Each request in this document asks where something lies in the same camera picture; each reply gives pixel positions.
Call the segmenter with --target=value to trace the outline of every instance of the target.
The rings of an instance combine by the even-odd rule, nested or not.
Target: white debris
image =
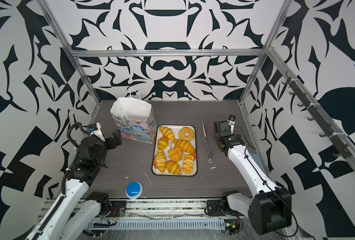
[[[149,177],[147,175],[146,175],[146,177],[148,178],[149,183],[152,185],[151,180],[149,180]]]

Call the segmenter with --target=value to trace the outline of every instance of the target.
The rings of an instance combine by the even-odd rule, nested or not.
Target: paper gift bag
[[[121,137],[153,143],[156,138],[156,121],[152,105],[136,98],[118,98],[111,114]]]

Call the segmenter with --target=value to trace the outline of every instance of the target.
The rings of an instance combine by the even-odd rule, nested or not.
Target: bread roll
[[[168,127],[160,126],[160,132],[161,132],[161,134],[164,137],[168,138],[169,140],[174,140],[175,139],[174,133]]]
[[[161,137],[158,141],[157,141],[157,148],[158,149],[166,149],[167,146],[169,145],[169,140],[166,137]]]
[[[174,147],[168,151],[169,159],[175,162],[180,162],[183,158],[183,152],[181,151],[180,147]]]
[[[190,174],[194,169],[194,159],[193,155],[185,155],[184,156],[184,163],[183,163],[183,172]]]
[[[165,165],[169,173],[179,174],[181,172],[180,166],[175,161],[168,161]]]
[[[179,131],[179,138],[181,140],[187,140],[187,141],[191,141],[192,139],[194,139],[195,137],[195,133],[192,129],[190,129],[189,127],[183,127],[180,131]]]
[[[165,171],[165,163],[167,162],[167,158],[165,157],[163,150],[159,149],[159,151],[157,151],[155,158],[154,158],[154,162],[155,162],[156,168],[160,172]]]
[[[194,147],[187,140],[175,139],[173,140],[175,146],[180,147],[183,152],[188,152],[189,154],[193,154],[195,152]]]

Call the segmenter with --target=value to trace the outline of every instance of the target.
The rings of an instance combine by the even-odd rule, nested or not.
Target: round blue button
[[[126,195],[129,199],[136,199],[141,195],[143,186],[140,182],[132,182],[127,186]]]

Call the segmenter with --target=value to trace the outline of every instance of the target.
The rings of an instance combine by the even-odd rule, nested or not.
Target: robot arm
[[[291,195],[279,189],[253,160],[240,135],[233,134],[235,116],[214,122],[218,148],[229,157],[251,190],[252,198],[237,191],[222,194],[224,212],[230,210],[248,216],[258,234],[272,232],[291,225]]]
[[[113,137],[104,138],[99,123],[88,125],[87,131],[82,131],[91,136],[84,138],[80,145],[74,143],[78,153],[74,167],[70,167],[63,178],[68,180],[62,182],[62,192],[26,240],[75,240],[94,217],[108,213],[108,194],[92,192],[81,209],[67,222],[76,204],[95,180],[100,166],[105,167],[107,151],[122,143],[120,130],[113,132]]]

